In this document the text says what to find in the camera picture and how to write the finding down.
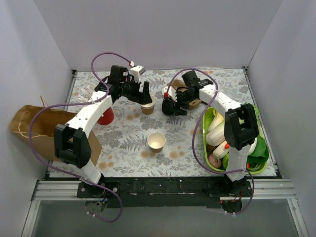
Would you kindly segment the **stack of black lids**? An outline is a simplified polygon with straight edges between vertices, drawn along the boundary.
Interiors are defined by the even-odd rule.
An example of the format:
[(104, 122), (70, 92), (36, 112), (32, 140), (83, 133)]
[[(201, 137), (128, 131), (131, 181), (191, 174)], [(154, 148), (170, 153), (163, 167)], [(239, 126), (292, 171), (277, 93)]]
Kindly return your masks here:
[(162, 112), (168, 116), (174, 116), (175, 112), (175, 102), (171, 98), (164, 98), (162, 102)]

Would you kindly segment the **brown paper coffee cup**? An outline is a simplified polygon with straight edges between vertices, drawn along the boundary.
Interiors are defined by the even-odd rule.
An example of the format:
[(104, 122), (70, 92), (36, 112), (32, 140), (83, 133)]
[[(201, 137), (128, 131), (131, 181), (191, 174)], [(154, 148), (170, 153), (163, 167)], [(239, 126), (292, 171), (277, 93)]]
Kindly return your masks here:
[(155, 106), (155, 97), (153, 95), (150, 95), (152, 102), (145, 104), (145, 105), (140, 105), (141, 111), (145, 115), (150, 115), (154, 112), (154, 106)]

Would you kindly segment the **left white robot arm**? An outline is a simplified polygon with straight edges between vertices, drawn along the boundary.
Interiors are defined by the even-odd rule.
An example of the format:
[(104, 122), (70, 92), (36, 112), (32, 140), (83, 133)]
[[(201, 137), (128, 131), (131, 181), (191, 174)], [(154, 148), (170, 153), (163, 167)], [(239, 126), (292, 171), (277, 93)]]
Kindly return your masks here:
[(55, 127), (55, 156), (62, 162), (81, 169), (84, 179), (90, 182), (88, 191), (93, 197), (101, 197), (105, 185), (100, 182), (102, 175), (91, 161), (92, 150), (88, 141), (90, 132), (99, 118), (103, 117), (104, 112), (121, 97), (140, 105), (152, 102), (149, 83), (139, 81), (144, 72), (143, 66), (128, 69), (113, 65), (110, 75), (95, 87), (89, 104), (65, 125), (58, 124)]

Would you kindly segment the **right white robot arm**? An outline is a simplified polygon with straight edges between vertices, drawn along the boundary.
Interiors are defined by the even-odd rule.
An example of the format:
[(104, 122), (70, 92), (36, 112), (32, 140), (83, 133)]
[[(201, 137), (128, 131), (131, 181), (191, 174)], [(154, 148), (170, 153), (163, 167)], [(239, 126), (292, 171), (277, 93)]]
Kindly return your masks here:
[(225, 175), (229, 178), (223, 184), (224, 192), (235, 196), (241, 191), (242, 180), (246, 176), (248, 152), (255, 138), (259, 136), (254, 107), (241, 104), (220, 92), (218, 83), (200, 69), (186, 68), (180, 70), (171, 80), (185, 71), (197, 71), (209, 77), (212, 83), (203, 84), (196, 93), (196, 98), (212, 106), (224, 117), (224, 136), (229, 144), (229, 162)]

